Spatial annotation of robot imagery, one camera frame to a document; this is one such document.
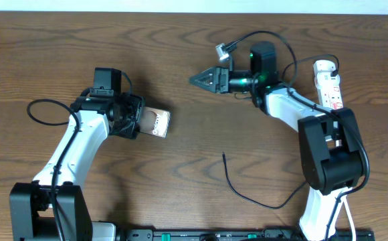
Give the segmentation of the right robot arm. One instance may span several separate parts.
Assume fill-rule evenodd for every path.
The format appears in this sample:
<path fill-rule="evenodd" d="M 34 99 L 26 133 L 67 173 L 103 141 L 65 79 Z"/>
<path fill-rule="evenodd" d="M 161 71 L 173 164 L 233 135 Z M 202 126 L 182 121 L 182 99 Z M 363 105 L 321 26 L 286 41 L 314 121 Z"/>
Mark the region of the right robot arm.
<path fill-rule="evenodd" d="M 324 56 L 313 64 L 319 102 L 301 96 L 283 83 L 277 71 L 275 46 L 258 42 L 250 48 L 250 68 L 215 66 L 189 78 L 189 83 L 214 94 L 250 93 L 255 107 L 298 133 L 302 172 L 309 186 L 299 221 L 307 240 L 336 235 L 336 219 L 347 208 L 347 196 L 362 189 L 370 167 L 354 112 L 344 107 L 338 60 Z"/>

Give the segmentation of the bronze Galaxy smartphone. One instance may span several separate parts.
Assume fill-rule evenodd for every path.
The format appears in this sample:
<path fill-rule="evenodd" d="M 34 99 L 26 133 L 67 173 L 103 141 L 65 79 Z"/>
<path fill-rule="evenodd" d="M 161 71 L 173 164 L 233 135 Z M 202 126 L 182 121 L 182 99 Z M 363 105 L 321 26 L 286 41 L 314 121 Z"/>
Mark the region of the bronze Galaxy smartphone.
<path fill-rule="evenodd" d="M 171 113 L 167 110 L 144 107 L 139 119 L 140 132 L 165 138 L 169 128 Z"/>

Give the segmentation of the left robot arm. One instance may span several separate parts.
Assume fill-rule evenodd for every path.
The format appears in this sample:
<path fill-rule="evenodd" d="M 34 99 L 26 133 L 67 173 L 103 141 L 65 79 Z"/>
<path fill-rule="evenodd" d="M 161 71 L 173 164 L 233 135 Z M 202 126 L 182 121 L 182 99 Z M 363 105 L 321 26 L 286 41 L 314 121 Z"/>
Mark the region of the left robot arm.
<path fill-rule="evenodd" d="M 9 204 L 14 240 L 123 240 L 112 222 L 92 221 L 83 185 L 109 136 L 135 139 L 144 98 L 123 92 L 125 72 L 96 68 L 93 85 L 64 109 L 70 114 L 54 154 L 29 183 L 16 183 Z"/>

